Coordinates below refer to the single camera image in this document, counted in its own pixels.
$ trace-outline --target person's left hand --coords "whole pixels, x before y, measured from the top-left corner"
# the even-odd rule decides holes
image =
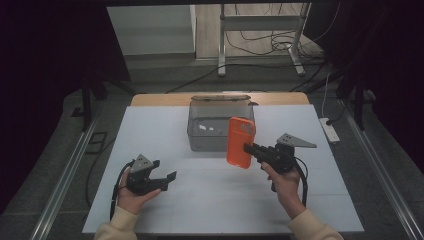
[[[159,195],[161,190],[156,189],[147,193],[144,196],[137,196],[125,187],[125,185],[127,184],[127,178],[129,173],[130,169],[128,168],[122,175],[121,183],[119,184],[118,190],[118,206],[134,215],[138,215],[143,205],[150,199],[153,199],[157,195]]]

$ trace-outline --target white tabletop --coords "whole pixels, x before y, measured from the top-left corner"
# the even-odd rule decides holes
[[[307,207],[339,232],[363,231],[312,105],[255,106],[255,143],[274,146],[284,133],[317,145],[296,148],[309,169]],[[140,153],[160,160],[151,178],[177,171],[168,191],[148,202],[136,232],[153,234],[290,233],[290,218],[252,158],[249,169],[226,162],[225,152],[193,152],[189,107],[128,107],[83,232],[109,221],[113,186],[122,167]]]

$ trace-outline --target gray floor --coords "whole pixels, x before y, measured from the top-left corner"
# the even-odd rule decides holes
[[[163,93],[216,68],[212,64],[213,61],[196,61],[190,58],[169,59],[169,61],[163,59],[162,64],[154,61],[156,61],[154,58],[133,57],[129,59],[127,63],[132,82],[127,84],[138,92]],[[229,66],[227,76],[224,78],[218,77],[216,71],[213,71],[198,82],[178,91],[289,91],[312,76],[314,70],[317,69],[316,65],[307,66],[307,76],[299,78],[293,68],[281,67],[289,63],[288,58],[230,60],[230,63],[239,64],[251,64],[252,62],[266,66],[280,66],[280,68]],[[324,69],[316,79],[325,78],[327,73],[328,68]],[[87,185],[89,200],[92,201],[112,150],[113,139],[117,135],[125,108],[131,102],[131,96],[127,92],[109,83],[105,83],[105,85],[109,92],[108,99],[93,101],[94,112],[97,112],[98,109],[99,116],[94,132],[107,132],[105,143],[111,143],[111,146],[100,156],[88,153],[83,155],[58,215],[48,232],[47,239],[93,238],[92,235],[81,233],[85,217],[89,212],[89,206],[84,196],[86,179],[90,167],[95,163]],[[330,119],[336,118],[343,109],[335,97],[334,89],[336,87],[337,82],[329,84],[325,101],[324,113]],[[318,116],[321,117],[324,88],[309,94],[308,97],[315,106]],[[82,119],[71,116],[74,108],[81,106],[80,92],[75,92],[65,99],[63,115],[51,141],[25,184],[0,217],[1,239],[28,239],[33,233],[46,202],[81,137]],[[347,116],[348,111],[340,121],[334,123],[341,142],[332,149],[365,232],[342,233],[342,235],[346,239],[408,239],[396,211],[355,137]],[[423,226],[424,177],[422,173],[381,125],[373,114],[371,105],[364,106],[364,125],[367,136],[381,156],[395,185],[406,199],[417,222]],[[95,143],[89,144],[86,149],[88,152],[97,150],[99,150],[99,144]],[[140,238],[156,239],[155,236],[140,236]]]

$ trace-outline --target wall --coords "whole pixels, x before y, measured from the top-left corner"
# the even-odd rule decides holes
[[[108,12],[123,55],[194,53],[188,5],[109,7]]]

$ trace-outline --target metal frame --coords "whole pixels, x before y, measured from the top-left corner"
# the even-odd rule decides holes
[[[100,103],[99,108],[96,111],[94,118],[92,119],[87,131],[83,132],[78,140],[78,144],[72,153],[68,164],[66,165],[60,179],[58,180],[56,187],[53,189],[46,206],[35,225],[34,231],[31,234],[30,239],[47,239],[50,229],[53,226],[53,222],[56,219],[57,213],[59,212],[60,206],[68,192],[68,188],[71,185],[72,179],[74,178],[75,172],[78,169],[81,158],[84,155],[84,151],[90,141],[91,135],[97,125],[98,116],[102,110],[103,103]]]
[[[225,31],[273,31],[296,30],[293,44],[288,53],[298,76],[305,76],[305,69],[299,59],[297,46],[305,26],[310,3],[305,3],[299,16],[225,16],[224,4],[221,4],[220,41],[218,54],[218,75],[225,76]]]
[[[414,214],[409,208],[405,198],[402,196],[392,178],[390,177],[390,174],[384,167],[384,159],[381,159],[381,157],[375,151],[371,141],[367,137],[366,132],[362,131],[355,123],[355,119],[350,114],[352,109],[350,109],[349,105],[344,107],[349,109],[346,116],[349,125],[353,130],[353,133],[356,136],[359,144],[361,145],[375,175],[377,176],[377,179],[381,184],[381,187],[386,193],[389,202],[392,204],[393,209],[398,215],[398,218],[402,223],[405,232],[408,234],[409,239],[424,239],[423,231],[421,230],[418,221],[415,219]]]

